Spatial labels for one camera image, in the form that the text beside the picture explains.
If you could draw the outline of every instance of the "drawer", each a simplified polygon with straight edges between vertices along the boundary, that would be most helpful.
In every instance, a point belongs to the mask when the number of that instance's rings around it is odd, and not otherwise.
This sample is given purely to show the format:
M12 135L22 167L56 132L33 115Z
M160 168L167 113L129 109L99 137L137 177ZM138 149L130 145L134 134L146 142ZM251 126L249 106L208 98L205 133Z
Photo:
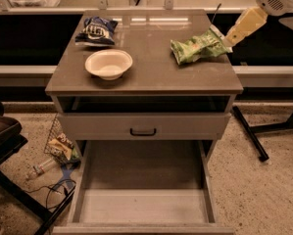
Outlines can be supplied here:
M72 140L221 139L230 114L64 114Z
M234 234L217 224L200 141L88 141L67 226L53 234Z

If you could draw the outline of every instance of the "white bowl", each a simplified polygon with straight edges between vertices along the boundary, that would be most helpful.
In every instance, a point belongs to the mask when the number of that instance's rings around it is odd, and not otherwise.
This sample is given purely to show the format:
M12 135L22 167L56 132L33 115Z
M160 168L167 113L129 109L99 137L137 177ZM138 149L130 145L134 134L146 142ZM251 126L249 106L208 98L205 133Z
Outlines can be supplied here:
M132 64L132 58L125 51L110 49L90 55L85 62L85 68L102 79L114 80L122 76Z

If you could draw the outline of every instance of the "plastic bottle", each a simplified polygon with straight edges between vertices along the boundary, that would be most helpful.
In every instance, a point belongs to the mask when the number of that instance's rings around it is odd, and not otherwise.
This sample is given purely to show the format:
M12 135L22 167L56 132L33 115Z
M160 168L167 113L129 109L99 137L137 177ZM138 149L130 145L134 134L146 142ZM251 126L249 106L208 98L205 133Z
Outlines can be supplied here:
M52 158L40 163L38 165L34 165L32 170L28 172L26 175L26 180L32 180L50 170L52 167L58 166L58 163Z

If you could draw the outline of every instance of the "concrete floor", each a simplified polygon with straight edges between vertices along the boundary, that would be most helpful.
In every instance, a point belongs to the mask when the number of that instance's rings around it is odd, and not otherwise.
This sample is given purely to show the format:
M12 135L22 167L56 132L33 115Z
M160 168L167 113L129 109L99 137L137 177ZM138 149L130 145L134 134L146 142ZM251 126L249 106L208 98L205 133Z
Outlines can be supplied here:
M293 103L238 104L251 125L285 121ZM51 185L61 178L54 167L31 181L25 175L32 165L46 159L44 153L56 111L52 104L5 104L6 114L18 119L28 143L0 166L0 169L26 191ZM258 153L235 117L229 121L222 139L209 161L209 171L219 223L233 227L237 235L293 235L293 130L262 134L260 140L270 159L261 163ZM75 178L77 170L72 173ZM48 189L31 193L45 204ZM47 205L61 199L52 195ZM65 225L68 206L55 225ZM30 235L41 224L36 216L0 187L0 226L6 235Z

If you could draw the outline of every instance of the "black drawer handle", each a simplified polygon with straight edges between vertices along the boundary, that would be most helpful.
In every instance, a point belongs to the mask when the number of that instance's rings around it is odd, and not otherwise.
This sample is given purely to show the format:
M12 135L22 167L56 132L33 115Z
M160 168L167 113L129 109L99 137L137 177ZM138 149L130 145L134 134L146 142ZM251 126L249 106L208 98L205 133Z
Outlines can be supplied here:
M132 136L143 136L143 137L151 137L151 136L155 136L156 135L156 132L157 132L157 129L154 128L153 132L152 133L141 133L141 132L134 132L134 130L131 128L129 130L129 133L132 135Z

